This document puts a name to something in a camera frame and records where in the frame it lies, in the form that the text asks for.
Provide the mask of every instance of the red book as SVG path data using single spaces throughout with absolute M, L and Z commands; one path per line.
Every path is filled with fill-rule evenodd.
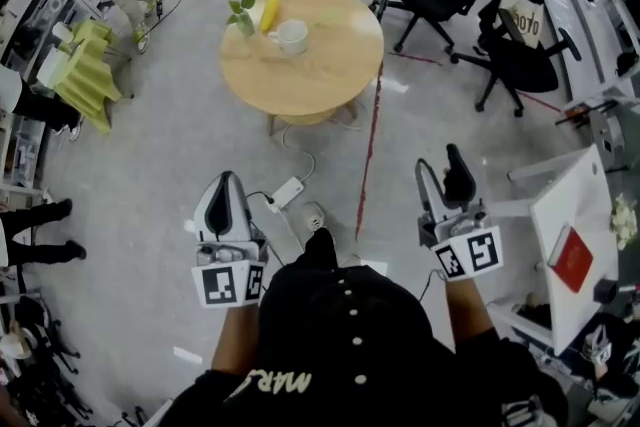
M 578 293 L 589 273 L 591 262 L 593 255 L 589 248 L 573 226 L 565 224 L 547 262 L 549 267 L 573 292 Z

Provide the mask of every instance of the gray floor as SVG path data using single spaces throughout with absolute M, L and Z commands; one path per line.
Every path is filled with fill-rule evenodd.
M 176 2 L 166 0 L 165 11 Z M 56 197 L 73 198 L 74 212 L 68 220 L 42 228 L 38 239 L 71 236 L 87 247 L 89 256 L 85 262 L 34 272 L 66 335 L 83 354 L 73 381 L 99 423 L 114 422 L 133 404 L 157 408 L 202 372 L 212 355 L 224 312 L 204 311 L 198 304 L 190 274 L 195 239 L 183 229 L 211 179 L 232 169 L 247 192 L 274 191 L 292 175 L 302 176 L 308 166 L 306 157 L 284 150 L 277 137 L 267 138 L 264 115 L 223 82 L 218 47 L 226 3 L 182 0 L 153 31 L 147 53 L 118 74 L 118 85 L 133 90 L 135 99 L 112 106 L 110 135 L 87 123 L 77 142 L 52 137 L 49 143 L 43 182 Z M 479 1 L 471 14 L 446 24 L 460 51 L 472 52 L 478 35 L 475 13 L 483 4 Z M 407 13 L 387 11 L 383 30 L 388 52 L 407 22 Z M 436 33 L 420 22 L 404 53 L 439 64 L 385 55 L 357 241 L 375 87 L 360 98 L 366 112 L 357 123 L 363 130 L 325 123 L 294 127 L 288 134 L 290 145 L 317 158 L 306 191 L 289 209 L 301 237 L 306 234 L 297 210 L 302 202 L 316 200 L 327 212 L 344 263 L 357 262 L 353 255 L 385 261 L 389 277 L 416 295 L 436 266 L 435 257 L 417 245 L 420 205 L 413 168 L 418 157 L 443 169 L 445 145 L 454 142 L 477 167 L 483 196 L 505 199 L 513 193 L 507 170 L 580 145 L 571 129 L 553 125 L 558 114 L 548 107 L 525 99 L 525 116 L 515 119 L 511 100 L 500 87 L 486 111 L 476 113 L 473 103 L 487 73 L 450 64 L 443 48 Z M 555 106 L 566 101 L 562 88 L 543 96 Z M 262 203 L 259 196 L 251 200 L 256 223 L 283 259 L 293 260 L 295 242 Z M 505 294 L 523 296 L 536 286 L 530 277 L 537 254 L 531 226 L 506 224 L 502 234 L 505 267 L 478 280 L 487 301 Z M 269 274 L 277 268 L 272 260 Z M 436 335 L 451 345 L 439 280 L 423 303 Z M 174 347 L 201 355 L 205 365 L 176 358 Z

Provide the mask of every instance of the red line on floor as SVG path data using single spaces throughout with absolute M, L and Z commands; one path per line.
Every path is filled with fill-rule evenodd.
M 369 133 L 369 147 L 367 149 L 367 162 L 364 165 L 364 175 L 362 177 L 362 187 L 360 188 L 360 203 L 358 204 L 358 217 L 356 219 L 355 239 L 358 240 L 358 233 L 362 226 L 364 217 L 364 202 L 367 199 L 367 175 L 369 174 L 369 162 L 373 157 L 373 142 L 376 138 L 376 127 L 378 126 L 378 111 L 380 110 L 380 92 L 382 91 L 382 63 L 378 70 L 378 81 L 376 83 L 376 94 L 373 100 L 373 113 L 371 115 L 371 132 Z
M 540 98 L 536 98 L 535 96 L 528 95 L 527 93 L 523 93 L 521 91 L 518 91 L 518 94 L 520 96 L 524 96 L 525 98 L 531 100 L 532 102 L 536 102 L 536 103 L 539 103 L 540 105 L 544 105 L 546 108 L 551 109 L 552 111 L 562 112 L 560 109 L 551 105 L 550 103 L 540 100 Z
M 406 59 L 413 59 L 414 61 L 422 61 L 423 63 L 431 63 L 437 64 L 438 66 L 442 66 L 438 61 L 434 61 L 433 59 L 427 59 L 426 57 L 416 57 L 415 55 L 407 55 L 407 54 L 396 54 L 394 52 L 387 52 L 389 55 L 395 55 L 397 57 L 404 57 Z

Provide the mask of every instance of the black pants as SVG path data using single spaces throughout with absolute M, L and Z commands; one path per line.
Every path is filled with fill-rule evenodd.
M 44 121 L 53 130 L 62 130 L 67 125 L 73 129 L 80 120 L 80 114 L 73 107 L 54 98 L 32 93 L 24 81 L 13 112 L 25 118 Z
M 40 226 L 64 219 L 70 213 L 68 206 L 62 203 L 49 203 L 39 205 L 30 210 L 16 210 L 15 212 L 3 212 L 0 221 L 4 228 L 4 237 L 7 242 L 9 265 L 24 263 L 63 263 L 73 260 L 78 255 L 67 246 L 25 246 L 14 242 L 16 234 L 27 228 Z
M 296 267 L 331 271 L 338 268 L 338 258 L 333 237 L 326 228 L 316 231 L 304 245 L 302 253 L 293 264 Z

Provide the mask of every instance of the white mug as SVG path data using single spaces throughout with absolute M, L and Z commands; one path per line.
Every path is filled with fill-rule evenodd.
M 287 20 L 278 25 L 275 32 L 270 32 L 268 37 L 280 45 L 286 54 L 298 55 L 307 50 L 309 30 L 302 20 Z

